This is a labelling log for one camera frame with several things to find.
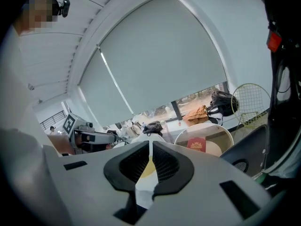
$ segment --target ceiling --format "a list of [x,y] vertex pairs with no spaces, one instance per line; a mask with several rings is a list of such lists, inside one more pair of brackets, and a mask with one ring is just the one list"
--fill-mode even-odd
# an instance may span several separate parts
[[35,103],[67,93],[72,60],[87,28],[110,0],[70,0],[66,18],[21,35],[20,51]]

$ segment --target black slot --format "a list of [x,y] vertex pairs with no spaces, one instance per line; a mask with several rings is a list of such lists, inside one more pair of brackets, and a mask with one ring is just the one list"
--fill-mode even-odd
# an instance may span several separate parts
[[259,210],[259,207],[233,181],[220,183],[220,186],[234,204],[240,215],[247,219]]
[[87,165],[87,163],[85,161],[77,161],[77,162],[66,164],[66,165],[64,165],[64,167],[68,171],[71,169],[80,168],[85,165]]

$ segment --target red book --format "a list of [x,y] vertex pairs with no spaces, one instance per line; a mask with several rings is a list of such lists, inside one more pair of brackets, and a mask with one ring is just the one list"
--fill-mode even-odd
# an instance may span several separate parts
[[197,150],[200,152],[206,152],[206,138],[195,137],[188,140],[187,148]]

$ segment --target window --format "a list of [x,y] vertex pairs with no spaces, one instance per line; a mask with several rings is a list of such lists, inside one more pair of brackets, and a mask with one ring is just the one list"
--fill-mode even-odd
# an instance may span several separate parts
[[181,115],[186,115],[189,111],[197,109],[201,105],[208,107],[212,93],[218,90],[225,91],[223,83],[176,100]]
[[168,121],[175,118],[177,118],[177,116],[174,108],[171,103],[168,103],[167,105],[160,106],[155,110],[145,111],[136,115],[133,119],[142,125],[143,122],[145,124],[149,124],[154,121]]
[[[189,111],[197,109],[201,105],[210,105],[211,95],[214,91],[228,91],[227,82],[217,84],[205,90],[188,95],[176,101],[172,101],[167,105],[160,106],[159,108],[151,111],[145,111],[139,115],[135,115],[131,121],[138,122],[140,125],[144,122],[149,124],[154,121],[175,121],[182,120],[182,117]],[[117,127],[124,126],[126,121],[117,123]]]

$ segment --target speaker grille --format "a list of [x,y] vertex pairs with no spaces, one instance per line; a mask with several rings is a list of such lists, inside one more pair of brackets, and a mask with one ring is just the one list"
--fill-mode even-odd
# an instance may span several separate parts
[[153,162],[157,170],[159,183],[173,177],[180,167],[176,157],[158,146],[153,147]]
[[120,172],[131,181],[137,183],[149,163],[149,146],[144,146],[130,154],[119,164]]
[[238,170],[241,170],[242,172],[246,172],[248,170],[248,163],[246,160],[239,160],[232,164],[234,167],[236,167]]

